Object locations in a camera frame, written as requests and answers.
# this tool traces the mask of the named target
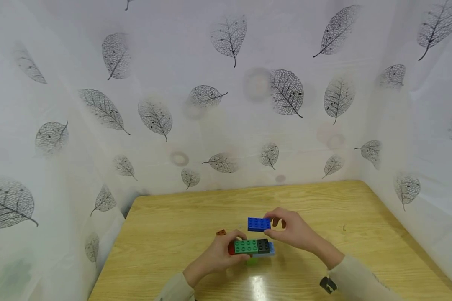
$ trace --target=right hand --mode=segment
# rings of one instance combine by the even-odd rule
[[[318,244],[324,240],[308,226],[298,212],[277,207],[273,211],[267,212],[263,218],[273,220],[273,227],[276,227],[281,220],[284,231],[267,229],[265,234],[293,247],[314,252]]]

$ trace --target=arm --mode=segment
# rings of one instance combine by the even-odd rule
[[[276,227],[281,221],[284,231],[265,230],[265,234],[293,247],[315,254],[327,267],[330,279],[350,301],[401,301],[402,299],[382,285],[375,275],[353,257],[345,256],[334,245],[318,235],[297,212],[276,208],[264,218]]]
[[[163,287],[154,301],[194,301],[194,288],[210,273],[221,272],[235,264],[249,259],[248,254],[229,255],[227,246],[236,237],[247,240],[246,235],[235,230],[216,236],[210,246],[182,273],[174,275]]]

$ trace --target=red lego brick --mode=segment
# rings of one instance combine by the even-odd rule
[[[229,245],[227,245],[227,252],[230,255],[236,254],[234,251],[234,241],[230,242]]]

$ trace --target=finger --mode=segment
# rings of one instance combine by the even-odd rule
[[[281,207],[275,208],[273,211],[266,212],[264,219],[273,219],[273,218],[279,218],[284,219],[286,218],[287,210]]]
[[[280,221],[279,218],[273,218],[273,227],[276,227],[278,225],[278,222]]]
[[[249,255],[248,254],[236,254],[233,256],[230,256],[228,258],[228,264],[229,266],[241,263],[241,262],[245,262],[249,259]]]
[[[244,234],[243,232],[239,231],[238,229],[229,232],[228,234],[225,235],[225,237],[226,237],[226,240],[228,242],[233,241],[236,237],[241,237],[243,240],[247,240],[248,239],[246,237],[246,234]]]
[[[264,234],[266,234],[268,237],[273,238],[274,240],[283,241],[283,231],[275,231],[271,229],[267,229],[264,231]]]

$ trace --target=blue lego brick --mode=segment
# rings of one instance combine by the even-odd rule
[[[253,257],[271,257],[276,255],[275,247],[273,243],[270,241],[270,252],[268,254],[252,254]]]
[[[248,218],[248,231],[263,232],[266,229],[271,229],[271,222],[269,219]]]

